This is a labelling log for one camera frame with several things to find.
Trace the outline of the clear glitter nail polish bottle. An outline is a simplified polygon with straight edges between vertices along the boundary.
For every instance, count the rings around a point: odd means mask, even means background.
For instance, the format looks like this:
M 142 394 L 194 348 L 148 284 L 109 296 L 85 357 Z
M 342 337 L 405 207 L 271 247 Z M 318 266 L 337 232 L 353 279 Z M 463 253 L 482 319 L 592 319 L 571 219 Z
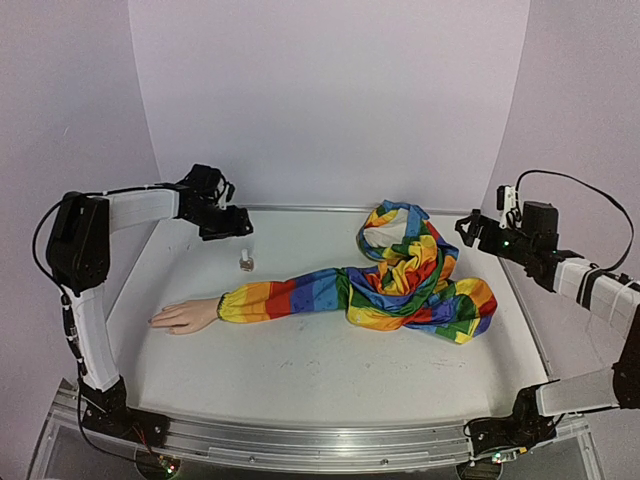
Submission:
M 242 271 L 251 272 L 254 270 L 254 260 L 246 248 L 241 250 L 239 266 Z

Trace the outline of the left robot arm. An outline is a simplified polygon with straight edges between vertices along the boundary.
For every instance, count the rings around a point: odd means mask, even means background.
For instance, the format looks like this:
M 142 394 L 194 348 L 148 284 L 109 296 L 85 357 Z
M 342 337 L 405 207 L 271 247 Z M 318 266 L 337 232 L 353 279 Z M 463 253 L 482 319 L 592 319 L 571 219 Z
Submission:
M 37 268 L 61 293 L 63 328 L 87 395 L 117 395 L 116 366 L 103 306 L 113 233 L 164 220 L 186 221 L 204 241 L 243 237 L 253 226 L 233 205 L 235 186 L 217 168 L 195 164 L 176 183 L 101 192 L 70 191 L 44 214 L 53 222 Z

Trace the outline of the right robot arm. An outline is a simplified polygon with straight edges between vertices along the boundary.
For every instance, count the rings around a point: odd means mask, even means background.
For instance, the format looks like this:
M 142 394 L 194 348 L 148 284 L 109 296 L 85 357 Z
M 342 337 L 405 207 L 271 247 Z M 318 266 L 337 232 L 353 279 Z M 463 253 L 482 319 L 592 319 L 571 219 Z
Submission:
M 587 364 L 574 366 L 563 379 L 535 388 L 534 409 L 544 417 L 639 407 L 639 283 L 615 270 L 559 246 L 559 213 L 548 204 L 502 202 L 499 220 L 479 210 L 456 221 L 468 247 L 521 266 L 547 293 L 543 312 L 559 321 L 555 333 L 587 350 Z

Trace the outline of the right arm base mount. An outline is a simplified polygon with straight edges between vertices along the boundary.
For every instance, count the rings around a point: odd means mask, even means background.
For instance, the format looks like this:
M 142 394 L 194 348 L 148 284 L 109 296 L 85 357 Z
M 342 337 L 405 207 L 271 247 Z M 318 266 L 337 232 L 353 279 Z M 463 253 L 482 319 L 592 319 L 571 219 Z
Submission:
M 536 397 L 540 387 L 522 388 L 506 417 L 480 417 L 465 423 L 463 433 L 471 441 L 475 459 L 502 451 L 529 450 L 556 437 L 556 427 L 564 415 L 555 418 L 540 413 Z

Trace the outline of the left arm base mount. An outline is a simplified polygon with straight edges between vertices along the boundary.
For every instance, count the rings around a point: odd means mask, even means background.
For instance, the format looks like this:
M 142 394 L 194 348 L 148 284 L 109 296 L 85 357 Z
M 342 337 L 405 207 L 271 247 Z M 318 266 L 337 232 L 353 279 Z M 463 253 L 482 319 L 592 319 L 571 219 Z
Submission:
M 163 414 L 130 407 L 122 377 L 104 391 L 90 387 L 80 380 L 80 396 L 86 404 L 80 416 L 83 428 L 151 448 L 164 446 L 169 418 Z

